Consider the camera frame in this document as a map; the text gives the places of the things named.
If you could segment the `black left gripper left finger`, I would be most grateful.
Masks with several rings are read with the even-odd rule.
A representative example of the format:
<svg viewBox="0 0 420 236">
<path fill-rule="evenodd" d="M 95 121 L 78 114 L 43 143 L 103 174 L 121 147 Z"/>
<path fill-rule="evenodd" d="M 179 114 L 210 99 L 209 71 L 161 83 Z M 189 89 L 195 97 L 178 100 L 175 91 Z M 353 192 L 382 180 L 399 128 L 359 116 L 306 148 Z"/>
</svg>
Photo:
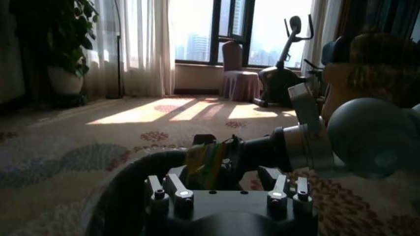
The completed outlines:
<svg viewBox="0 0 420 236">
<path fill-rule="evenodd" d="M 166 216 L 174 211 L 179 217 L 187 217 L 194 211 L 195 195 L 187 189 L 183 180 L 187 178 L 189 168 L 171 168 L 163 180 L 157 175 L 146 179 L 146 208 L 151 215 Z"/>
</svg>

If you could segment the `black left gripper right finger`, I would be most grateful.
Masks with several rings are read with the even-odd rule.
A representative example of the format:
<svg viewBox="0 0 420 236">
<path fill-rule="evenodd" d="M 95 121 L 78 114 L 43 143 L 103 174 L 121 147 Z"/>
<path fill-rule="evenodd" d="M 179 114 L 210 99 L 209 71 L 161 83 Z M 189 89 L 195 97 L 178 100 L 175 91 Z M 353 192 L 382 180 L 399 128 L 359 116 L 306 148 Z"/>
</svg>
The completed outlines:
<svg viewBox="0 0 420 236">
<path fill-rule="evenodd" d="M 279 169 L 265 166 L 258 167 L 258 175 L 267 191 L 267 207 L 271 215 L 282 217 L 289 209 L 298 217 L 311 215 L 311 194 L 309 179 L 299 177 L 295 185 Z"/>
</svg>

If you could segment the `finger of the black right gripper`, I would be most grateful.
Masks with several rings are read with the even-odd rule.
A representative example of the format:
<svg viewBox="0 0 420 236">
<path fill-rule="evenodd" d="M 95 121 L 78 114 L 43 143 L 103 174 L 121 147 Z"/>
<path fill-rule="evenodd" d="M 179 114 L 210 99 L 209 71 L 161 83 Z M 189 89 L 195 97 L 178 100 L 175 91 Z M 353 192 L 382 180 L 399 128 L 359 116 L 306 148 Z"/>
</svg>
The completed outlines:
<svg viewBox="0 0 420 236">
<path fill-rule="evenodd" d="M 239 160 L 237 158 L 225 158 L 221 170 L 226 177 L 241 177 Z"/>
<path fill-rule="evenodd" d="M 229 139 L 219 142 L 214 134 L 197 134 L 194 136 L 193 147 L 197 148 L 206 146 L 227 149 L 239 149 L 239 137 L 235 134 L 233 134 Z"/>
</svg>

